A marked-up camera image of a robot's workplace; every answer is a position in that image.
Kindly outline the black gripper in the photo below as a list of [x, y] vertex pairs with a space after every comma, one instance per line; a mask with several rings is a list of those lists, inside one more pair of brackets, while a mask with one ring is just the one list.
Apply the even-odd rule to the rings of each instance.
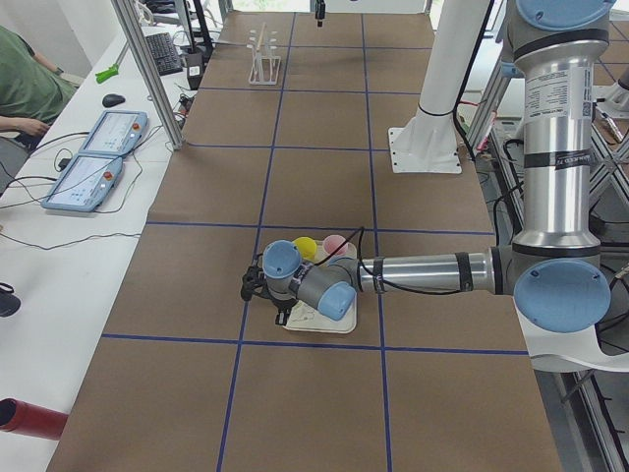
[[317, 27], [322, 28], [323, 20], [325, 19], [326, 5], [324, 0], [314, 1], [314, 17], [317, 19]]
[[292, 305], [281, 305], [277, 307], [277, 315], [275, 318], [276, 325], [286, 325], [292, 313]]

